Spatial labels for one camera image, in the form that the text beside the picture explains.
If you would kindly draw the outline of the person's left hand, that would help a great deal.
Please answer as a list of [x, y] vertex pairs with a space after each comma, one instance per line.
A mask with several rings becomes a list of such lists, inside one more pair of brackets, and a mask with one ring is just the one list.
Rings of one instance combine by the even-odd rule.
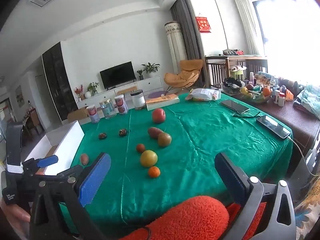
[[29, 232], [30, 215], [16, 204], [7, 205], [3, 199], [1, 199], [1, 209], [8, 219], [10, 225], [23, 235], [27, 235]]

